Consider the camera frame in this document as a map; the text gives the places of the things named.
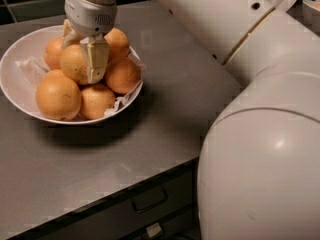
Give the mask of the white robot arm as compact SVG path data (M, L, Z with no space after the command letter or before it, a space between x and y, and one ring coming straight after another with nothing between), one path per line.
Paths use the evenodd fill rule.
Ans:
M320 240L320 38L297 0L158 0L244 84L198 164L203 240Z

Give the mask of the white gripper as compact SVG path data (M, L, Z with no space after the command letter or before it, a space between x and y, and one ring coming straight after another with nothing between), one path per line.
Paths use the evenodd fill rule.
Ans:
M114 27L116 0L65 0L65 13L68 19L63 23L62 49L80 42L88 83L97 83L108 64L110 46L102 34Z

